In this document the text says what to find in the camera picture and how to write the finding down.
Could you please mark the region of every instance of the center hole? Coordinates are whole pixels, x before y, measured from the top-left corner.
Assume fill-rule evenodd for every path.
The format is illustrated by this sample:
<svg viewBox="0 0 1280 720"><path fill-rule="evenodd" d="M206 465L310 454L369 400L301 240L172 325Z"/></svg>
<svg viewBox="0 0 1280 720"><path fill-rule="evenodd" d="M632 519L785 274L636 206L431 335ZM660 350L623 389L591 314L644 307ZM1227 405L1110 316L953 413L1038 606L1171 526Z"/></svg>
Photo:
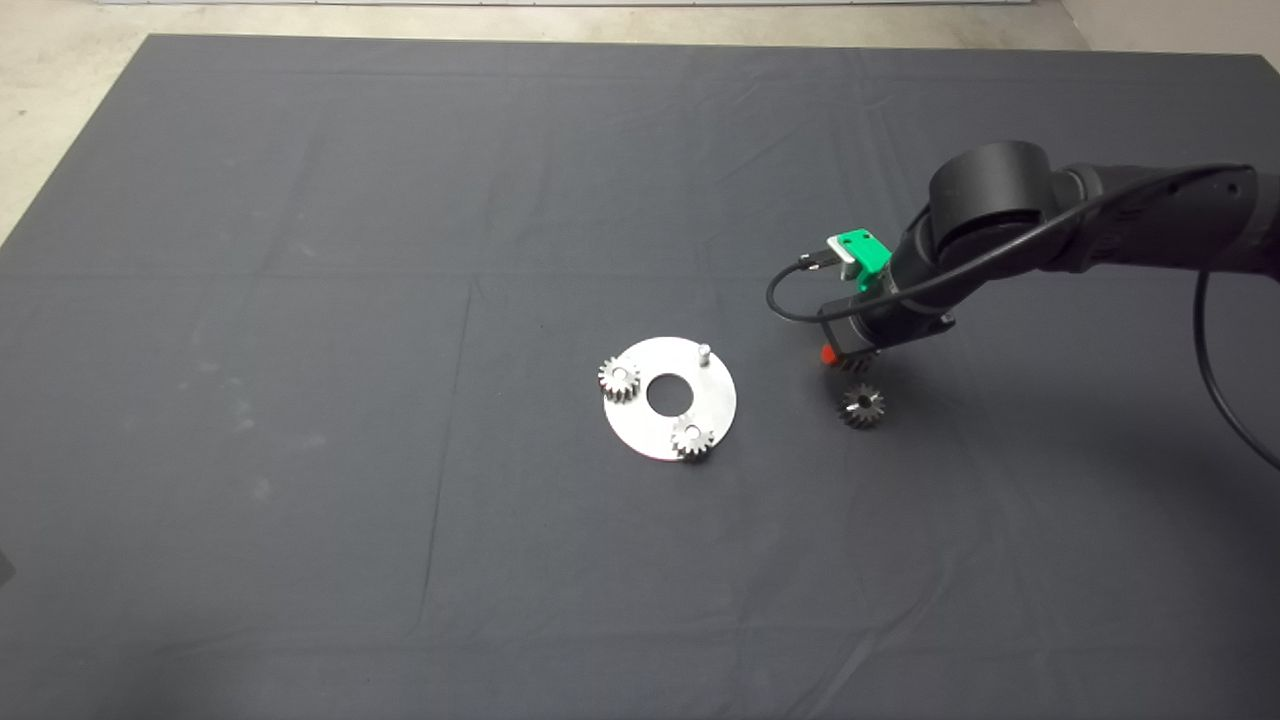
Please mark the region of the center hole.
<svg viewBox="0 0 1280 720"><path fill-rule="evenodd" d="M654 413L675 418L694 404L694 391L684 378L658 375L649 383L649 406Z"/></svg>

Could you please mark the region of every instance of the green bracket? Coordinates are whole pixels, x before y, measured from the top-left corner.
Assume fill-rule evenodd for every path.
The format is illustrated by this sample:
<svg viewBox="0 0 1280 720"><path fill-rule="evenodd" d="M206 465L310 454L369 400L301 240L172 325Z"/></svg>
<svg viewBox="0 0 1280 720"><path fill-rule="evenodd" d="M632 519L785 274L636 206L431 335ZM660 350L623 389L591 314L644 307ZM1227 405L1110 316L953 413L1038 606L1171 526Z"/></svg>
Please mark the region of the green bracket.
<svg viewBox="0 0 1280 720"><path fill-rule="evenodd" d="M865 228L833 236L827 240L827 245L845 263L841 277L858 281L858 292L867 292L870 288L872 281L879 277L892 255L888 247Z"/></svg>

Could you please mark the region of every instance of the black cord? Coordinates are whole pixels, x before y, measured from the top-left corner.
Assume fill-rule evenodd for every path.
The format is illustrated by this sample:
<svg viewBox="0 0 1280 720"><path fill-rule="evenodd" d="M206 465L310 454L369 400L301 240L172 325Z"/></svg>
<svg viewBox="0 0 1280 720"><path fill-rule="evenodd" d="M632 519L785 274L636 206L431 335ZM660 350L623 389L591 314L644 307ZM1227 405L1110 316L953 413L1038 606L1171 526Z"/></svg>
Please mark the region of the black cord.
<svg viewBox="0 0 1280 720"><path fill-rule="evenodd" d="M787 275L803 269L808 268L817 269L819 266L809 261L809 256L805 255L801 256L800 260L796 260L794 264L781 270L778 274L773 275L773 279L769 281L768 288L764 291L764 301L769 305L769 310L773 310L776 315L778 315L785 320L791 320L794 323L827 323L831 320L838 320L841 318L851 318L854 315L860 315L874 307L892 305L895 302L910 300L925 292L938 290L940 287L946 287L950 283L960 281L968 275L977 273L978 270L987 268L993 263L1000 261L1005 256L1016 252L1023 246L1036 242L1044 234L1059 229L1060 227L1075 220L1076 218L1080 218L1088 213L1119 202L1121 200L1128 200L1139 192L1144 192L1153 187L1164 186L1171 182L1185 182L1203 176L1211 176L1229 170L1240 170L1248 168L1249 165L1231 165L1231 164L1196 165L1190 168L1179 168L1174 170L1167 170L1165 173L1139 179L1124 187L1116 188L1112 192L1107 192L1105 195L1100 195L1091 200L1085 200L1084 202L1080 202L1079 205L1066 210L1065 213L1055 217L1053 219L1047 220L1039 225L1036 225L1034 228L1024 232L1023 234L1015 237L1014 240L1010 240L1009 242L1001 245L1000 247L988 250L987 252L983 252L982 255L974 258L973 260L969 260L963 265L952 268L951 270L947 270L936 278L924 281L923 283L919 284L914 284L909 288L900 290L899 292L895 292L892 295L886 295L882 297L877 297L874 300L858 302L850 307L845 307L844 310L838 313L832 313L829 315L820 315L820 314L803 315L799 313L791 313L790 310L786 310L781 305L778 305L777 300L774 299L774 293L778 288L778 284L782 283L782 281L786 279Z"/></svg>
<svg viewBox="0 0 1280 720"><path fill-rule="evenodd" d="M1196 336L1196 361L1199 364L1201 379L1204 380L1204 389L1208 391L1210 400L1213 401L1213 406L1217 411L1222 414L1222 419L1226 420L1228 425L1235 430L1235 434L1240 436L1244 445L1248 445L1253 452L1258 454L1258 457L1266 460L1268 465L1280 470L1280 457L1275 452L1267 450L1258 438L1253 437L1253 433L1244 427L1244 423L1235 416L1231 406L1226 404L1226 397L1222 396L1221 388L1217 387L1217 378L1213 377L1213 368L1208 360L1208 343L1204 341L1204 296L1208 293L1208 270L1201 270L1199 275L1196 277L1196 301L1192 305L1192 328Z"/></svg>

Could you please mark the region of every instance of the silver gear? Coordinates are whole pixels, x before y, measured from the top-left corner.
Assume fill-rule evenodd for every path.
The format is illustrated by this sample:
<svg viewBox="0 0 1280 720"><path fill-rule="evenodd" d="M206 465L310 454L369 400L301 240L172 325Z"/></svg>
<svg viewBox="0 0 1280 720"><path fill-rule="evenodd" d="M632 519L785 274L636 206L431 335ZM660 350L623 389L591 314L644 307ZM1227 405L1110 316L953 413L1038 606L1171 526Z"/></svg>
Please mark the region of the silver gear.
<svg viewBox="0 0 1280 720"><path fill-rule="evenodd" d="M681 460L701 460L710 452L716 433L698 416L685 413L671 428L671 447Z"/></svg>
<svg viewBox="0 0 1280 720"><path fill-rule="evenodd" d="M860 383L845 392L840 419L846 425L864 430L884 419L884 393L874 386Z"/></svg>
<svg viewBox="0 0 1280 720"><path fill-rule="evenodd" d="M595 378L600 382L600 392L613 402L626 402L640 389L640 369L626 357L609 357Z"/></svg>

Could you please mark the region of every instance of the circular metal disc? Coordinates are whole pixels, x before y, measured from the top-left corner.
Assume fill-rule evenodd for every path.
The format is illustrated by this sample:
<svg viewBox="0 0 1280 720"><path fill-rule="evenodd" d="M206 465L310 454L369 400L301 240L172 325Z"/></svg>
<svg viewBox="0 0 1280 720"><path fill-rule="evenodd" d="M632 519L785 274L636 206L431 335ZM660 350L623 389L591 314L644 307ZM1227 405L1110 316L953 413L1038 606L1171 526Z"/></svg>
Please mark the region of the circular metal disc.
<svg viewBox="0 0 1280 720"><path fill-rule="evenodd" d="M676 418L659 415L649 405L649 383L662 375L676 375L689 383L689 388L694 391L694 402L685 413L709 425L704 429L714 434L713 447L728 433L737 410L733 377L714 352L707 357L707 365L701 365L698 347L699 343L682 337L653 337L618 355L640 368L640 388L626 402L613 402L605 397L604 415L613 432L636 452L654 460L680 460L680 454L671 447Z"/></svg>

